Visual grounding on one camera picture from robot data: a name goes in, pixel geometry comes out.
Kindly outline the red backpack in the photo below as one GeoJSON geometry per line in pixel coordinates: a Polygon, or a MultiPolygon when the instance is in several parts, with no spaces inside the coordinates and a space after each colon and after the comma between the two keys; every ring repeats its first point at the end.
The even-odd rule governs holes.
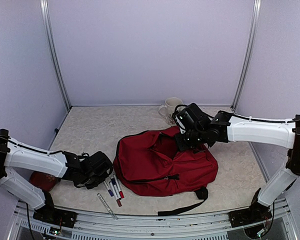
{"type": "Polygon", "coordinates": [[[159,211],[159,217],[191,211],[208,199],[207,185],[218,173],[218,162],[202,144],[199,148],[180,150],[177,126],[146,130],[121,138],[116,146],[113,168],[120,182],[143,197],[168,197],[194,192],[200,200],[189,206],[159,211]]]}

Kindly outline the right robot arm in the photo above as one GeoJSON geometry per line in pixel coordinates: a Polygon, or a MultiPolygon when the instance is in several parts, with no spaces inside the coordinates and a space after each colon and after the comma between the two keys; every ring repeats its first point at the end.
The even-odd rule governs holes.
{"type": "Polygon", "coordinates": [[[215,116],[203,112],[195,103],[177,105],[172,114],[180,133],[176,137],[181,151],[216,142],[252,142],[287,149],[287,162],[267,184],[258,190],[246,210],[246,218],[256,222],[275,199],[300,177],[300,115],[286,119],[253,118],[220,110],[215,116]]]}

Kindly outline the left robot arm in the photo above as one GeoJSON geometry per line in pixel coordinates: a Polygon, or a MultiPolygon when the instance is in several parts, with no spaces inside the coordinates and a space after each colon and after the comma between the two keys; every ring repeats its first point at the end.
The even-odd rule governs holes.
{"type": "Polygon", "coordinates": [[[101,151],[92,155],[49,151],[22,143],[10,137],[8,130],[0,129],[0,187],[51,223],[60,218],[60,211],[54,206],[50,193],[31,184],[15,168],[48,174],[88,190],[104,182],[114,169],[111,160],[101,151]]]}

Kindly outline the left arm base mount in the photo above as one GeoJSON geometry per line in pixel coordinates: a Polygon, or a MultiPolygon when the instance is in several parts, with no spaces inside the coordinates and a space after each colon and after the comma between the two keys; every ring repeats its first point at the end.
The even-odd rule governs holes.
{"type": "Polygon", "coordinates": [[[73,228],[77,219],[77,213],[63,209],[36,210],[33,218],[45,223],[58,225],[66,228],[73,228]]]}

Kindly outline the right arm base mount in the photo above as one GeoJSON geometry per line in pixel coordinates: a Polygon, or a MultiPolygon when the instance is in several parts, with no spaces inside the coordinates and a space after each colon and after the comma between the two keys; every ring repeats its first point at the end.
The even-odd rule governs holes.
{"type": "Polygon", "coordinates": [[[269,210],[265,212],[252,211],[249,208],[229,212],[229,221],[232,228],[254,224],[272,218],[269,210]]]}

